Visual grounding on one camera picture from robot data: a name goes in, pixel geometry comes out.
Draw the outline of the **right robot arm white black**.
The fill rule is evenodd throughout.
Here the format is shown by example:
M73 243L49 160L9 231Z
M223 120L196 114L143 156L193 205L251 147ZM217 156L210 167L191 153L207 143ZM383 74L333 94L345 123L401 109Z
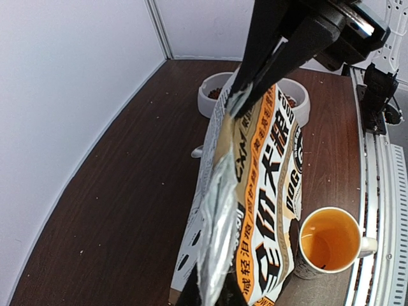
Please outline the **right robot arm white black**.
M273 84L311 59L330 71L370 59L360 109L364 128L383 134L406 33L406 1L387 1L384 18L361 1L256 1L229 113L242 117Z

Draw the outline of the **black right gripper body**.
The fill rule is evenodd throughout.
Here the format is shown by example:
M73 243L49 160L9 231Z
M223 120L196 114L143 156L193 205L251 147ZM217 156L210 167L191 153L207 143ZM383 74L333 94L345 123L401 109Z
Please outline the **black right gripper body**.
M307 16L320 16L339 28L336 41L303 61L315 59L330 71L344 63L364 61L369 53L384 46L391 33L385 21L361 1L292 1L280 26L282 36L294 38Z

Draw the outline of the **metal spoon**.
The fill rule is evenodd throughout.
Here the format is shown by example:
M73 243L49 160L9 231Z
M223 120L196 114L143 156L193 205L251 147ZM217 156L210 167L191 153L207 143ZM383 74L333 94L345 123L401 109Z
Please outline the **metal spoon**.
M203 154L203 145L200 145L196 147L192 152L191 152L191 157L193 159L201 159Z

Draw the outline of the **brown dog food bag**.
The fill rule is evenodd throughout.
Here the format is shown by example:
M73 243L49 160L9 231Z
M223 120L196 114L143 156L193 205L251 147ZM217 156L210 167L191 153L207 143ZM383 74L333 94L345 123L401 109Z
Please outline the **brown dog food bag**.
M197 269L201 305L216 305L233 273L248 305L274 305L295 267L302 212L302 125L279 82L232 118L226 83L207 129L173 274L175 305Z

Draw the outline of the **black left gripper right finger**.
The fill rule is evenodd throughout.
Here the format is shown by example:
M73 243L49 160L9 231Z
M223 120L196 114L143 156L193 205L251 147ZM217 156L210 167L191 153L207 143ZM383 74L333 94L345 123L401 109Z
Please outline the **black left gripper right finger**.
M233 273L226 275L217 306L248 306Z

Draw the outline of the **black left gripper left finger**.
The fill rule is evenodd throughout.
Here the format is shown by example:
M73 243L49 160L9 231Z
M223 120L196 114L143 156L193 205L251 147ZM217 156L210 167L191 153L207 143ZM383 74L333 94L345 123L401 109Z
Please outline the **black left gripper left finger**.
M201 306L201 297L198 289L197 269L192 269L191 274L175 305Z

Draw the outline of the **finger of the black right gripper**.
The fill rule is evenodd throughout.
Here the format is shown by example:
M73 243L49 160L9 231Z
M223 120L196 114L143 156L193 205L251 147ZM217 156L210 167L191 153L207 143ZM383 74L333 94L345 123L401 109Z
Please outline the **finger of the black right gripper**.
M254 83L280 40L278 27L287 12L286 1L255 0L244 57L231 93Z
M341 29L323 17L306 17L290 39L271 52L254 83L231 93L231 117L243 117L272 85L336 42Z

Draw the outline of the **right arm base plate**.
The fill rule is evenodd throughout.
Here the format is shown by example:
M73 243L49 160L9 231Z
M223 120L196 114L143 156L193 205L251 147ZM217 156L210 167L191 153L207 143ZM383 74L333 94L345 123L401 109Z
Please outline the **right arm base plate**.
M381 109L376 106L375 100L374 102L371 101L370 94L366 97L366 89L367 86L364 84L358 84L356 86L363 130L364 132L374 135L385 135L386 125L383 113Z

